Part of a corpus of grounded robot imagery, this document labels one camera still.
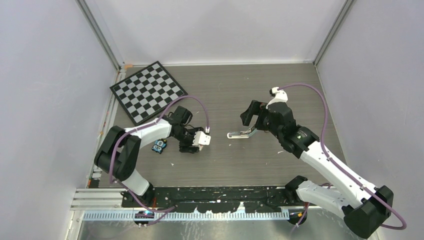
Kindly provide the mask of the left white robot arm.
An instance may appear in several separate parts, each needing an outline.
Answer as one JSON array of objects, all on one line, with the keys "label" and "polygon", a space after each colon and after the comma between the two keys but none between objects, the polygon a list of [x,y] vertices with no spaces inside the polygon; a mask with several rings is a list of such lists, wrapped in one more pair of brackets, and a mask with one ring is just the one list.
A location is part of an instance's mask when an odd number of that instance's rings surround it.
[{"label": "left white robot arm", "polygon": [[113,126],[94,157],[94,165],[112,175],[134,193],[141,207],[153,202],[153,185],[136,170],[139,150],[160,139],[169,137],[179,141],[181,153],[197,153],[211,142],[207,128],[188,127],[192,113],[178,106],[168,116],[133,128]]}]

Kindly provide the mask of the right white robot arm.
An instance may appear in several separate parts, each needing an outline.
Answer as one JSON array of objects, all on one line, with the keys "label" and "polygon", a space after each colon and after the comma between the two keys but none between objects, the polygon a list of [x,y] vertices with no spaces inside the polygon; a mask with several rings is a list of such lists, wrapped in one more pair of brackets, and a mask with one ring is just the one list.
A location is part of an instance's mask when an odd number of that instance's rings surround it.
[{"label": "right white robot arm", "polygon": [[390,217],[394,193],[386,185],[377,187],[346,166],[309,128],[296,123],[292,110],[284,102],[267,104],[252,100],[240,118],[248,126],[268,131],[283,149],[316,169],[336,190],[323,188],[298,175],[286,184],[285,198],[291,205],[308,202],[342,218],[358,237],[369,238]]}]

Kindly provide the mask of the blue owl eraser toy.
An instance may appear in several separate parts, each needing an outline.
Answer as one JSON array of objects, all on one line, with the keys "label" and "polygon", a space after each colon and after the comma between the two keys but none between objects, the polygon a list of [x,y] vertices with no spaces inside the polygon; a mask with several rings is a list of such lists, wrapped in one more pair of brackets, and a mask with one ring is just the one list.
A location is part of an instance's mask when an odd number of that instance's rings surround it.
[{"label": "blue owl eraser toy", "polygon": [[165,138],[158,139],[154,142],[151,150],[155,153],[162,154],[167,145],[167,140]]}]

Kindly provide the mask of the black white chessboard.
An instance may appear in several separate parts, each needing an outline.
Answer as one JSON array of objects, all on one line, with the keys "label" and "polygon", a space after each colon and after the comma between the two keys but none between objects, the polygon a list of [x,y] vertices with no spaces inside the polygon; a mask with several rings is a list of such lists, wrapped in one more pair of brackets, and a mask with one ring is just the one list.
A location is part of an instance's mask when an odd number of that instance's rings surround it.
[{"label": "black white chessboard", "polygon": [[141,125],[187,91],[156,61],[109,88],[131,122]]}]

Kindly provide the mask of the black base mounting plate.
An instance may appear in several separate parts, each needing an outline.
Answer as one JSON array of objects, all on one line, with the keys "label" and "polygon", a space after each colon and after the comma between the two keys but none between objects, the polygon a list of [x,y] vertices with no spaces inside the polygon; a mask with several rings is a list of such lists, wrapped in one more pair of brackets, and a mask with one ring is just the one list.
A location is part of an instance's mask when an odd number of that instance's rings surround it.
[{"label": "black base mounting plate", "polygon": [[141,202],[157,210],[171,209],[173,213],[234,213],[240,207],[246,213],[277,213],[282,208],[306,207],[283,186],[154,187],[138,199],[126,190],[120,194],[123,208],[138,208]]}]

